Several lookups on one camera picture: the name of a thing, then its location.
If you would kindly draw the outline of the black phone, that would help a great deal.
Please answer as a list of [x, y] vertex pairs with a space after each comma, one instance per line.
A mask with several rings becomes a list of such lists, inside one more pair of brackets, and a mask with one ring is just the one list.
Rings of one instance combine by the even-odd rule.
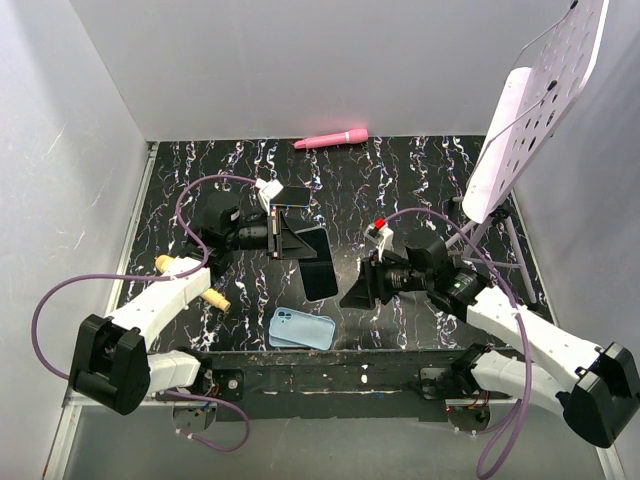
[[299, 262], [299, 270], [308, 301], [319, 301], [338, 294], [338, 283], [330, 261]]

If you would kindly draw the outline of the light blue phone case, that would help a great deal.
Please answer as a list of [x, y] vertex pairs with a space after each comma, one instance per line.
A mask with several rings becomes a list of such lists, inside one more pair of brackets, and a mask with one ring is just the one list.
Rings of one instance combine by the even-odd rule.
[[299, 342], [284, 340], [274, 336], [269, 336], [269, 344], [271, 347], [274, 347], [274, 348], [317, 349], [315, 345], [308, 345], [306, 343], [299, 343]]

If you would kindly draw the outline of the blue cased phone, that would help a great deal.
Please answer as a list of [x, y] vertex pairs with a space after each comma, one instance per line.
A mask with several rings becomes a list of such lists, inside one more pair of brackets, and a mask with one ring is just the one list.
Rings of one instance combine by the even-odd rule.
[[315, 258], [300, 259], [302, 264], [332, 262], [331, 248], [328, 240], [327, 231], [322, 226], [302, 229], [296, 234], [304, 240], [316, 252]]

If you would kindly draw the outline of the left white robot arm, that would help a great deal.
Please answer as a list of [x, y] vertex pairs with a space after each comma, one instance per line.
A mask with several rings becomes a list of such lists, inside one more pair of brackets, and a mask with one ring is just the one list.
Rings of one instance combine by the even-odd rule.
[[204, 354], [186, 347], [152, 354], [149, 348], [181, 311], [205, 296], [235, 252], [264, 251], [274, 260], [318, 259], [319, 249], [300, 235], [310, 223], [284, 213], [308, 206], [310, 190], [286, 187], [258, 198], [261, 210], [244, 214], [235, 194], [211, 193], [179, 256], [157, 261], [164, 270], [160, 279], [107, 316], [90, 315], [81, 323], [68, 380], [73, 391], [121, 415], [154, 393], [180, 389], [200, 400], [215, 391], [214, 368]]

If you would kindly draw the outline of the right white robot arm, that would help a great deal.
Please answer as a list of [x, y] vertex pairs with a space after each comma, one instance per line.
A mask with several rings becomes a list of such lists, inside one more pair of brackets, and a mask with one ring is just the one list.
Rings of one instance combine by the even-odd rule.
[[444, 369], [426, 368], [419, 387], [429, 398], [475, 397], [481, 391], [530, 400], [560, 416], [591, 445], [608, 448], [639, 411], [639, 373], [631, 352], [618, 343], [601, 347], [578, 338], [533, 311], [513, 307], [486, 276], [453, 260], [443, 241], [408, 247], [360, 261], [343, 308], [373, 309], [404, 292], [423, 292], [439, 310], [484, 330], [532, 365], [481, 344]]

